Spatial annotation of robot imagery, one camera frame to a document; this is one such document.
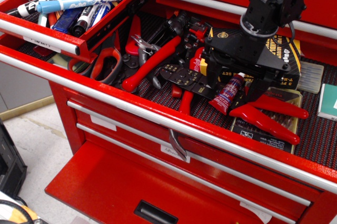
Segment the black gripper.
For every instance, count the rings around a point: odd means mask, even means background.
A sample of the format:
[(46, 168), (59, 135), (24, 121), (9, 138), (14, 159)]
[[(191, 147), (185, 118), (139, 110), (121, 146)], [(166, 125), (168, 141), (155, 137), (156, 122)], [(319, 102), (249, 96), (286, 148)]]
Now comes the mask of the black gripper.
[(227, 39), (216, 36), (205, 38), (203, 57), (207, 63), (207, 83), (215, 87), (223, 67), (238, 70), (253, 78), (246, 90), (246, 101), (254, 102), (274, 81), (280, 81), (291, 67), (266, 47), (269, 36), (251, 35), (239, 30), (239, 34)]

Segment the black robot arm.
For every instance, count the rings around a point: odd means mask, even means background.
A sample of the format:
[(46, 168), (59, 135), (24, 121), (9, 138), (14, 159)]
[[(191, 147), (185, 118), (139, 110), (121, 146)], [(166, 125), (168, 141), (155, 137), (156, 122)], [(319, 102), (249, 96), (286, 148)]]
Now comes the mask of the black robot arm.
[(304, 0), (250, 0), (240, 18), (240, 30), (228, 38), (218, 36), (205, 39), (202, 57), (207, 63), (206, 77), (215, 88), (224, 69), (253, 77), (248, 101), (256, 101), (272, 85), (289, 73), (291, 66), (266, 47), (280, 27), (299, 20), (306, 9)]

